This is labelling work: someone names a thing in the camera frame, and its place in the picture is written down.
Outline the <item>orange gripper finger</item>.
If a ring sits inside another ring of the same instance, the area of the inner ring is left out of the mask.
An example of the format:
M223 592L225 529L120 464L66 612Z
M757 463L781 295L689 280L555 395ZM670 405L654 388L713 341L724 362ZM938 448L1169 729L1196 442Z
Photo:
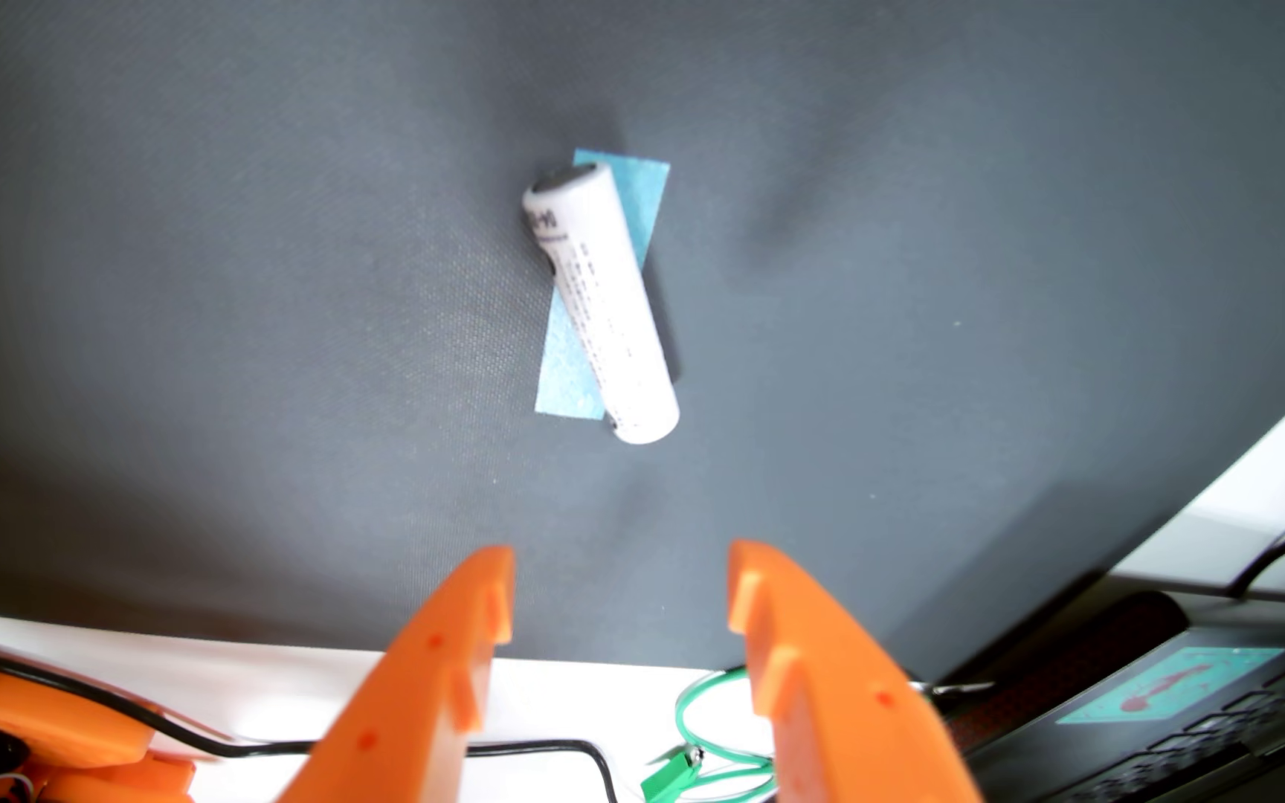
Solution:
M980 802L932 703L783 550L731 543L727 617L774 728L777 800Z
M455 567L312 746L280 802L455 802L483 728L495 649L511 640L515 556Z

